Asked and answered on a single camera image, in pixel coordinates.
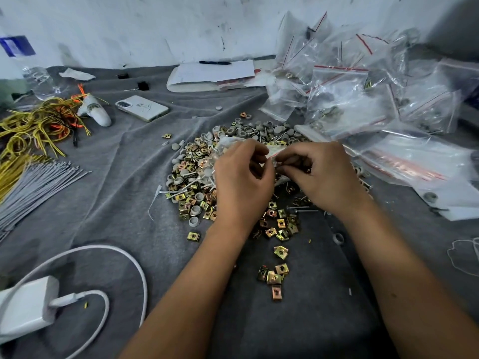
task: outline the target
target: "white phone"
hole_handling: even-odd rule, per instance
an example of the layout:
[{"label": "white phone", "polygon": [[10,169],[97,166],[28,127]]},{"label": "white phone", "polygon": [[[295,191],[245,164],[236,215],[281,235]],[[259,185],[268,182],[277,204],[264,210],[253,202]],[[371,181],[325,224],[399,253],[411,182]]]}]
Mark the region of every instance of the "white phone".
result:
[{"label": "white phone", "polygon": [[170,111],[168,107],[140,96],[131,96],[127,99],[119,100],[115,105],[118,109],[132,114],[145,122],[151,122]]}]

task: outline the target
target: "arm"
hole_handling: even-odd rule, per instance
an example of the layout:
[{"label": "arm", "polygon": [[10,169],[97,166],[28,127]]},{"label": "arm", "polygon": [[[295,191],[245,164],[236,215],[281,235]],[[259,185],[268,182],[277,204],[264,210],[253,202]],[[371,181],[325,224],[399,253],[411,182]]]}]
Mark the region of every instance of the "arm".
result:
[{"label": "arm", "polygon": [[[313,203],[344,223],[401,357],[477,357],[478,327],[369,198],[341,144],[293,144],[276,160]],[[304,163],[312,164],[310,175]]]},{"label": "arm", "polygon": [[[130,340],[120,359],[203,358],[236,259],[274,188],[268,149],[233,145],[215,164],[218,217],[193,258]],[[264,163],[264,171],[258,163]],[[257,179],[250,166],[262,173]]]}]

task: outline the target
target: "gray blanket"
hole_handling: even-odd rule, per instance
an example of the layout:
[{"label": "gray blanket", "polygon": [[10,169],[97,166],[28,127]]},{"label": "gray blanket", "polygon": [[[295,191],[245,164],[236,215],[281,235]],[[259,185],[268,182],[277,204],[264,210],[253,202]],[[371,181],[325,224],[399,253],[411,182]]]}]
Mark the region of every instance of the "gray blanket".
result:
[{"label": "gray blanket", "polygon": [[[93,173],[40,206],[4,240],[0,272],[19,279],[69,248],[111,244],[140,262],[147,276],[148,312],[155,306],[198,247],[186,240],[190,228],[180,222],[177,205],[160,196],[151,209],[154,221],[147,215],[158,184],[171,173],[176,155],[171,143],[191,141],[215,125],[229,125],[243,111],[254,119],[268,120],[257,110],[267,98],[264,89],[171,93],[166,89],[171,70],[131,69],[131,78],[122,80],[116,78],[119,71],[84,70],[97,76],[85,83],[86,91],[110,104],[138,94],[170,107],[171,112],[147,124],[106,107],[114,121],[111,127],[102,128],[88,120],[91,137],[81,131],[78,148],[71,139],[61,143],[68,160]],[[149,91],[123,91],[141,80],[148,81]],[[216,106],[223,110],[218,112]],[[161,145],[164,133],[173,135],[166,146]],[[478,222],[448,222],[429,212],[412,189],[374,178],[370,182],[375,199],[407,241],[478,319],[477,278],[455,270],[446,255],[451,241],[477,234]],[[246,243],[217,316],[210,358],[386,357],[378,345],[385,337],[384,328],[368,296],[354,249],[350,241],[340,248],[331,239],[332,231],[341,230],[341,225],[333,217],[316,213],[304,214],[300,221],[301,232],[285,244],[290,249],[287,263],[291,273],[284,281],[282,302],[273,302],[271,288],[256,281],[261,265],[277,262],[272,247],[278,242],[261,238]],[[198,228],[204,233],[209,225],[204,221]],[[111,308],[106,325],[79,358],[118,356],[137,330],[141,314],[142,285],[131,262],[111,251],[86,251],[57,261],[43,273],[49,274],[60,280],[62,295],[86,289],[108,294]],[[100,298],[90,297],[88,302],[86,309],[79,302],[60,310],[51,327],[6,345],[6,357],[68,356],[90,337],[103,314]]]}]

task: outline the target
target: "pen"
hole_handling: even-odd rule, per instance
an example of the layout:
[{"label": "pen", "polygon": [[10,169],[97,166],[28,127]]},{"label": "pen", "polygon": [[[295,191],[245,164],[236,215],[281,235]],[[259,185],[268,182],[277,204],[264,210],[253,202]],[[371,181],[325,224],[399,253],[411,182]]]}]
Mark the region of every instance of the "pen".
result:
[{"label": "pen", "polygon": [[214,64],[216,66],[229,66],[231,62],[206,62],[204,60],[200,60],[200,64]]}]

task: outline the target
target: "blue label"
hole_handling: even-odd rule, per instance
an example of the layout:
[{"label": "blue label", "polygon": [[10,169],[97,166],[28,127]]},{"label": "blue label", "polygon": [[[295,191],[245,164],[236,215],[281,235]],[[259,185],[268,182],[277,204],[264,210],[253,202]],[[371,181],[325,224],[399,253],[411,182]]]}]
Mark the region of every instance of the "blue label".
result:
[{"label": "blue label", "polygon": [[24,35],[0,38],[0,45],[10,58],[35,55],[35,50]]}]

